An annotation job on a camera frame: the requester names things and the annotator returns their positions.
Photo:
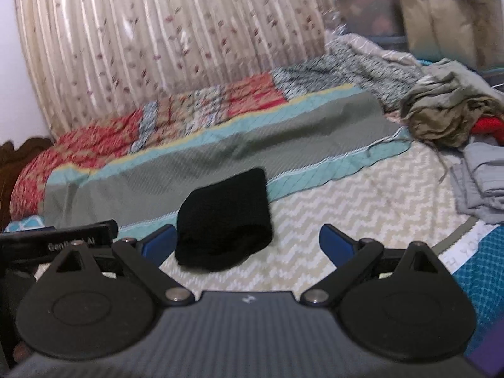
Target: red floral fabric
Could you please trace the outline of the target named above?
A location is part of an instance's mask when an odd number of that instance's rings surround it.
[[[229,118],[287,103],[269,72],[226,85],[224,96],[229,101]]]
[[[144,138],[141,149],[163,145],[237,115],[286,102],[269,73],[237,83],[170,95],[158,102],[155,126]],[[126,155],[139,140],[144,109],[125,117],[95,122],[61,136],[19,175],[11,198],[12,220],[42,213],[45,184],[59,166],[72,163],[81,169],[100,169]]]
[[[41,212],[45,184],[57,167],[73,163],[80,168],[99,169],[124,156],[138,138],[142,113],[139,109],[128,116],[95,122],[61,136],[19,175],[11,196],[12,220]]]

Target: curtain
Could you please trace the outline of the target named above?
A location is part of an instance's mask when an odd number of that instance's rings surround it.
[[[52,134],[322,55],[333,0],[16,0]]]

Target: quilt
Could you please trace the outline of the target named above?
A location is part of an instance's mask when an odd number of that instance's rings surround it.
[[[388,141],[393,137],[405,140]],[[130,232],[135,227],[133,236],[139,237],[140,228],[174,224],[194,189],[252,167],[265,169],[273,201],[408,147],[405,129],[383,116],[371,94],[330,89],[123,157],[99,171],[57,169],[46,185],[43,216],[55,227],[114,218]]]
[[[329,54],[320,58],[236,83],[170,95],[125,117],[97,121],[61,136],[21,172],[12,192],[12,219],[42,213],[47,179],[61,166],[101,169],[118,158],[168,144],[236,116],[342,84],[371,92],[386,112],[397,109],[398,100],[422,71],[405,56],[384,59],[364,52],[359,44],[354,37],[348,42],[336,41]]]

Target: gray cloth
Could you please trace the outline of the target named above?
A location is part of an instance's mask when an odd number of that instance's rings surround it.
[[[457,211],[504,223],[504,147],[474,142],[464,157],[450,169]]]
[[[467,145],[463,153],[482,195],[504,196],[504,147],[475,142]]]
[[[332,100],[282,122],[159,155],[110,177],[48,183],[44,219],[56,227],[110,218],[120,226],[152,220],[178,210],[196,188],[256,166],[271,179],[368,146],[397,128],[369,93]]]
[[[447,58],[423,68],[420,79],[401,100],[401,116],[406,118],[422,108],[453,108],[467,99],[494,99],[496,112],[504,113],[504,93],[493,89],[477,73]]]
[[[352,83],[378,98],[385,112],[399,109],[399,100],[422,76],[414,65],[403,65],[372,54],[360,54],[343,41],[331,42],[329,54],[302,64],[271,70],[275,86],[287,99]]]
[[[424,72],[400,102],[401,117],[416,139],[459,147],[482,115],[504,113],[504,94],[459,62],[444,59]]]

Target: plastic storage box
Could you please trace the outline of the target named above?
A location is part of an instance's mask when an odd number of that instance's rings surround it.
[[[492,88],[504,92],[504,68],[494,68],[481,72],[481,76]]]
[[[408,40],[399,0],[337,0],[349,32],[385,49],[407,51]]]

